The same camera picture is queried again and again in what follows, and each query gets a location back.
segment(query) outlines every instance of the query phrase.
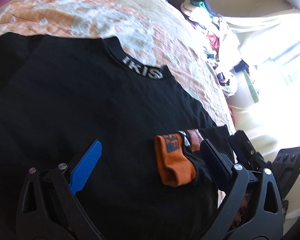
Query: red fabric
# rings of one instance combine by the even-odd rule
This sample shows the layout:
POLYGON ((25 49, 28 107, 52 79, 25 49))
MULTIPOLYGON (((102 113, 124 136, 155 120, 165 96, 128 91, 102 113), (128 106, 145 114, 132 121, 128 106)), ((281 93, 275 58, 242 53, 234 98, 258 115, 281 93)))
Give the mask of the red fabric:
POLYGON ((232 109, 231 109, 230 106, 228 106, 228 108, 229 108, 229 111, 230 111, 230 115, 231 115, 231 118, 232 118, 232 122, 233 122, 233 124, 234 124, 234 115, 233 115, 233 111, 232 111, 232 109))
POLYGON ((220 48, 220 43, 219 43, 218 37, 214 33, 209 32, 209 34, 207 35, 207 38, 209 39, 211 46, 218 53, 219 52, 219 48, 220 48))

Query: window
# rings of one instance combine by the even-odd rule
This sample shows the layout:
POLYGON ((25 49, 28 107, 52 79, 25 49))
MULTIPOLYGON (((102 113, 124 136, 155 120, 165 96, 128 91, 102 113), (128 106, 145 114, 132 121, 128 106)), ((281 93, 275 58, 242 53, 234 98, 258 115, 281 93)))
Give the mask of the window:
POLYGON ((287 85, 300 82, 300 41, 272 60, 287 85))

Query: white curtain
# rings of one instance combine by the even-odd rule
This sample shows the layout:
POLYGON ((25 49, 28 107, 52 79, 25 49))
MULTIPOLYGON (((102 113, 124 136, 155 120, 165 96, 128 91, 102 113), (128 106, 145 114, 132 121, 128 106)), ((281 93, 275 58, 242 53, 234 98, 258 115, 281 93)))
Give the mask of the white curtain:
POLYGON ((293 8, 262 17, 223 17, 235 33, 264 30, 300 16, 300 10, 293 8))
POLYGON ((224 17, 236 33, 241 58, 258 65, 300 40, 300 11, 296 8, 263 17, 224 17))

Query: blue plastic piece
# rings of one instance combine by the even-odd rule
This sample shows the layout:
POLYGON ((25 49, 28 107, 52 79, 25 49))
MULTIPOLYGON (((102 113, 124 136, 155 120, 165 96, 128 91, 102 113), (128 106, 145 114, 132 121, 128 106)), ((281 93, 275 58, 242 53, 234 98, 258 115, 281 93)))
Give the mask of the blue plastic piece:
POLYGON ((83 189, 93 168, 96 166, 101 156, 102 146, 98 140, 90 146, 89 150, 84 154, 77 166, 71 173, 70 191, 74 195, 77 191, 83 189))

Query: bedspread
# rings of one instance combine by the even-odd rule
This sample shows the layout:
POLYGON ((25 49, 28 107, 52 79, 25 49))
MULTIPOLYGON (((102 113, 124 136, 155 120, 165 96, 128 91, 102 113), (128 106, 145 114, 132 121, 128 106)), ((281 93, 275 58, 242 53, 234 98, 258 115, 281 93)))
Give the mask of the bedspread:
MULTIPOLYGON (((178 18, 175 12, 170 14, 178 18)), ((182 24, 181 19, 176 23, 178 27, 182 24)), ((77 38, 117 36, 123 49, 140 62, 167 65, 183 88, 202 102, 217 125, 227 124, 234 131, 218 80, 204 53, 197 43, 191 45, 184 38, 187 33, 182 32, 190 31, 186 24, 176 33, 178 29, 165 29, 114 0, 18 0, 0 13, 0 35, 14 32, 77 38)))

